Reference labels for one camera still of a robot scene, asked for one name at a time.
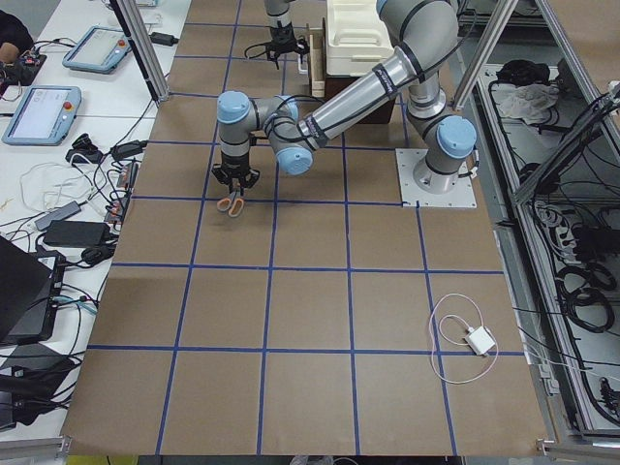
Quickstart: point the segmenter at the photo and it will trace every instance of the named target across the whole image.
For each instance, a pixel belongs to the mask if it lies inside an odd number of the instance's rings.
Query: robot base
[[[427,150],[397,148],[396,162],[400,180],[400,197],[403,206],[426,206],[435,208],[476,208],[476,197],[469,177],[457,179],[454,188],[445,194],[431,194],[421,189],[414,180],[414,168],[424,158]],[[467,172],[463,165],[459,172]]]

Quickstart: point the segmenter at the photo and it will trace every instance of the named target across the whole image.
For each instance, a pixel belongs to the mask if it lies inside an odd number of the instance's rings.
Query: black cloth
[[[15,16],[0,10],[0,46],[6,42],[19,48],[19,54],[34,45],[26,26]]]

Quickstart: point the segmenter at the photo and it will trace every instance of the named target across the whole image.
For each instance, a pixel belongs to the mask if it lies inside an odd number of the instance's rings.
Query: tablet
[[[58,145],[67,136],[81,102],[77,87],[29,87],[2,137],[8,145]]]
[[[120,29],[93,26],[62,60],[71,70],[111,73],[131,48]]]

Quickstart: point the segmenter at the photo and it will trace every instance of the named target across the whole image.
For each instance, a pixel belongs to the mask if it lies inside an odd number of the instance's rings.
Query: plastic container
[[[327,0],[326,71],[363,76],[393,54],[376,0]]]

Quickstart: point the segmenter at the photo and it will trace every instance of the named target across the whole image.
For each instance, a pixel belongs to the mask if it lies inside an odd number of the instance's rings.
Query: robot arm
[[[218,170],[226,171],[233,159],[246,157],[240,152],[231,157],[227,138],[233,130],[231,126],[238,125],[235,131],[241,127],[242,132],[264,130],[280,168],[301,174],[312,165],[312,151],[326,146],[330,139],[407,88],[408,119],[429,146],[423,163],[416,167],[415,179],[419,187],[432,193],[449,190],[476,142],[473,125],[447,112],[446,95],[439,84],[438,67],[454,50],[456,42],[458,25],[454,10],[446,0],[378,0],[377,11],[387,26],[394,54],[299,121],[296,110],[283,105],[282,98],[252,101],[241,94],[247,99],[248,108],[263,106],[266,113],[257,113],[248,125],[223,120],[218,110],[222,140],[222,166]],[[241,139],[249,138],[248,133],[244,134]]]
[[[246,58],[258,58],[263,54],[268,61],[275,63],[280,69],[278,58],[283,53],[295,52],[299,56],[307,54],[310,46],[303,37],[297,38],[293,30],[293,23],[289,15],[290,3],[295,0],[264,0],[264,9],[269,17],[269,33],[271,41],[248,46],[245,49]],[[255,47],[263,47],[259,54],[248,56],[248,51]]]

